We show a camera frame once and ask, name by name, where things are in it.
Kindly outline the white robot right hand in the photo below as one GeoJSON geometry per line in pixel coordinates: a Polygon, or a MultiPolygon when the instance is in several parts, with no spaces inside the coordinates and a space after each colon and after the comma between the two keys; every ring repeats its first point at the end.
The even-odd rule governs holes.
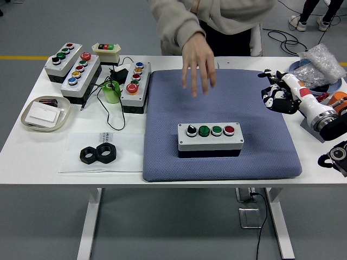
{"type": "Polygon", "coordinates": [[[337,117],[337,112],[332,107],[321,104],[305,84],[293,74],[266,70],[258,77],[266,77],[271,83],[261,91],[263,103],[269,110],[284,114],[300,111],[309,123],[324,117],[337,117]]]}

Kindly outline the person's right hand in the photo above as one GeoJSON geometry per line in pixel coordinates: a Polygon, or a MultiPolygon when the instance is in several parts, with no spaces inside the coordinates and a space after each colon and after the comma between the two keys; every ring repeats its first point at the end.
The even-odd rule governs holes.
{"type": "Polygon", "coordinates": [[[187,87],[187,75],[190,69],[191,94],[193,97],[197,96],[197,68],[199,68],[202,91],[207,95],[209,86],[214,88],[216,85],[216,69],[213,51],[202,33],[193,34],[185,43],[182,48],[182,61],[183,88],[187,87]]]}

